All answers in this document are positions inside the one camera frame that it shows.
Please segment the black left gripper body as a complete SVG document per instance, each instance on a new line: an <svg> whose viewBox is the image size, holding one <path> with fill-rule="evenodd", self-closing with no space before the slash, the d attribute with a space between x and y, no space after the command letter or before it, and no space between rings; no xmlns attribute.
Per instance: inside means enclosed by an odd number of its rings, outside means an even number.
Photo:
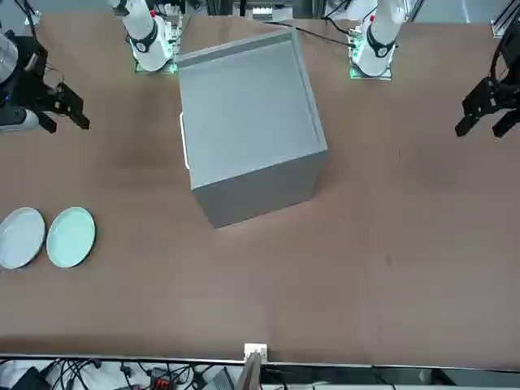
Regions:
<svg viewBox="0 0 520 390"><path fill-rule="evenodd" d="M501 79L496 75L498 59L505 63L507 75ZM507 28L492 56L490 66L490 79L492 83L492 96L490 102L493 110L505 109L513 104L519 95L519 29Z"/></svg>

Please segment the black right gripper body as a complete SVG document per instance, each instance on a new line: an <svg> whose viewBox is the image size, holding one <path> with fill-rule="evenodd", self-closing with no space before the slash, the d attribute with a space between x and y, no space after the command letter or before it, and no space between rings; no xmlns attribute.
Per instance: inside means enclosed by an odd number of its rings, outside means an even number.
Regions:
<svg viewBox="0 0 520 390"><path fill-rule="evenodd" d="M59 92L44 81L48 51L34 37L16 36L19 59L16 66L17 102L33 111L64 115Z"/></svg>

